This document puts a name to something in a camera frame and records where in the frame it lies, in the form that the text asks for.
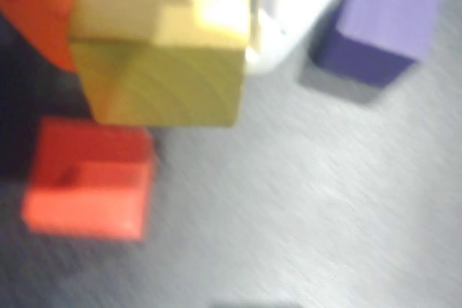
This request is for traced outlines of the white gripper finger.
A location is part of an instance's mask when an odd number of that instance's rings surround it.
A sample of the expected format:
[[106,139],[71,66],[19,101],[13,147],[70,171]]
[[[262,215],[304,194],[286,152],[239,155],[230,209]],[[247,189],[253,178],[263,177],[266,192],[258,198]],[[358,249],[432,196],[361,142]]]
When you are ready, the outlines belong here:
[[275,69],[312,30],[334,0],[250,0],[245,72]]

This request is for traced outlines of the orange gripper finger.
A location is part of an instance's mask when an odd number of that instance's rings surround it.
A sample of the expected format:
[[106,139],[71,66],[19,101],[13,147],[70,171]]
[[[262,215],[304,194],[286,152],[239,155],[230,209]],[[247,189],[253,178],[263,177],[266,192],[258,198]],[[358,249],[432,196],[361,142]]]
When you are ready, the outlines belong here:
[[1,0],[1,13],[49,62],[74,71],[68,28],[73,0]]

